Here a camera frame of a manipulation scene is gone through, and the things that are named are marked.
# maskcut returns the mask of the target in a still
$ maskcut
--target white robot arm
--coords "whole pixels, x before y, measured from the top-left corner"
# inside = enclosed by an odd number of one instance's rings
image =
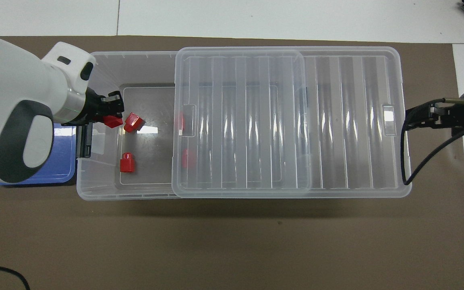
[[[53,122],[87,125],[121,118],[121,95],[87,88],[94,66],[89,53],[59,42],[41,60],[0,40],[0,182],[35,174],[48,159]]]

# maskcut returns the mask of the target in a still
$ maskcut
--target white floor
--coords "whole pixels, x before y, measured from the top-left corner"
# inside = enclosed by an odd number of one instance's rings
[[[460,0],[13,0],[0,35],[173,35],[454,45],[464,92]]]

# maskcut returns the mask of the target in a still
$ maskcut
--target blue container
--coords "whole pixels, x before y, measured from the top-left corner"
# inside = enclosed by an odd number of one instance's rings
[[[0,185],[62,184],[70,181],[76,170],[76,127],[54,124],[53,134],[50,157],[35,175],[19,183]]]

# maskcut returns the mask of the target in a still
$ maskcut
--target plastic container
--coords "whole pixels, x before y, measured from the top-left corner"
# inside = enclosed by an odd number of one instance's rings
[[[106,95],[120,90],[123,116],[144,119],[137,132],[93,125],[92,154],[79,158],[77,190],[85,200],[176,198],[171,190],[176,52],[93,53],[89,87]],[[135,172],[120,172],[123,153],[134,154]]]
[[[125,114],[138,114],[145,127],[124,134],[94,126],[92,156],[78,166],[84,199],[403,197],[411,190],[400,179],[405,111],[392,48],[94,56],[89,86],[99,94],[121,90]],[[124,152],[134,154],[134,173],[116,166]],[[405,162],[409,168],[408,156]]]

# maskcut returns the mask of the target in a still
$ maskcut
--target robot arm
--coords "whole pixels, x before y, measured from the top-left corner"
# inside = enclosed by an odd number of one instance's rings
[[[94,63],[92,55],[63,42],[41,60],[0,40],[0,182],[26,180],[42,167],[53,122],[84,128],[122,118],[119,92],[103,97],[87,87]]]
[[[409,178],[406,177],[403,166],[404,134],[415,128],[429,127],[450,128],[452,137],[431,152],[415,169]],[[459,99],[435,99],[422,105],[406,110],[406,118],[401,133],[401,171],[404,184],[409,184],[422,167],[441,149],[464,136],[464,94]]]

